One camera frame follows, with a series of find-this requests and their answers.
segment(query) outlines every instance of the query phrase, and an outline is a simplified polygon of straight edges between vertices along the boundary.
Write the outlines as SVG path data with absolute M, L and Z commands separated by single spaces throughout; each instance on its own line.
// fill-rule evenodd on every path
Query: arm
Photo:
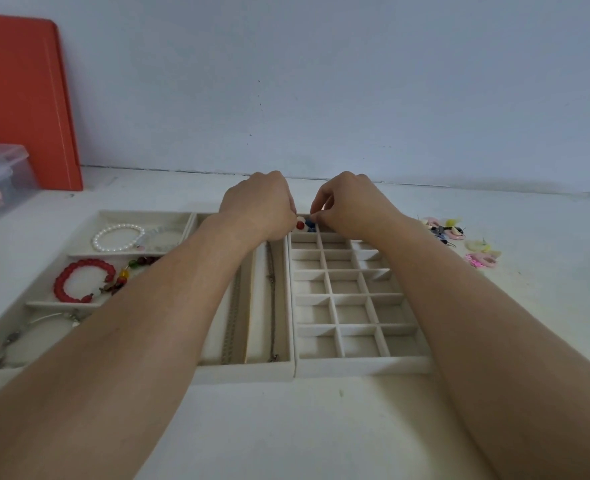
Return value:
M 386 255 L 459 413 L 501 477 L 590 478 L 587 359 L 365 175 L 324 184 L 311 213 Z
M 295 223 L 278 172 L 230 189 L 219 214 L 0 391 L 0 478 L 135 476 L 186 393 L 236 268 Z

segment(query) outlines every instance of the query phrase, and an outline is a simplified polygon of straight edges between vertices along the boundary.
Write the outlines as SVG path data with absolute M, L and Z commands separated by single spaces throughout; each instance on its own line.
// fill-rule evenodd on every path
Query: white table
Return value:
M 0 314 L 98 209 L 212 212 L 242 177 L 84 169 L 0 219 Z M 291 180 L 307 210 L 321 182 Z M 503 251 L 493 281 L 590 359 L 590 196 L 381 185 L 412 216 L 464 217 Z M 138 479 L 493 477 L 428 377 L 192 387 Z

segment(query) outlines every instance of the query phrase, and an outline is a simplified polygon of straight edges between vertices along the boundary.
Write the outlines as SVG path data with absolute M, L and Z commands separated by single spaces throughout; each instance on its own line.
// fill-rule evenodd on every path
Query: red beaded bracelet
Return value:
M 95 266 L 100 267 L 104 271 L 106 271 L 106 278 L 104 282 L 111 283 L 115 279 L 115 268 L 114 266 L 109 265 L 106 261 L 102 261 L 101 259 L 81 259 L 77 262 L 71 263 L 64 268 L 64 270 L 59 274 L 57 279 L 55 280 L 55 285 L 53 286 L 53 291 L 57 299 L 63 303 L 90 303 L 93 297 L 93 293 L 90 293 L 83 298 L 73 298 L 72 296 L 68 295 L 64 291 L 64 284 L 66 283 L 67 279 L 70 278 L 70 275 L 77 269 L 78 267 L 84 266 Z

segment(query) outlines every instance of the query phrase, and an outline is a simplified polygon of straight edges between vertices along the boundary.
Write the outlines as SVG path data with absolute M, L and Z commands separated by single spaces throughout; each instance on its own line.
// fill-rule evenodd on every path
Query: hand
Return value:
M 247 180 L 227 190 L 219 207 L 239 223 L 244 232 L 262 241 L 282 239 L 297 225 L 297 210 L 288 182 L 278 171 L 253 173 Z
M 366 175 L 340 173 L 321 186 L 310 206 L 310 219 L 347 239 L 375 244 L 390 228 L 392 219 L 403 215 Z

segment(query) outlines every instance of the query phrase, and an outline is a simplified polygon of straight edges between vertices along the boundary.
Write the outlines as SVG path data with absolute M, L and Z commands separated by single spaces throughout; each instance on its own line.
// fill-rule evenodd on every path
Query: orange folder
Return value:
M 44 189 L 82 190 L 57 26 L 0 16 L 0 143 L 22 144 Z

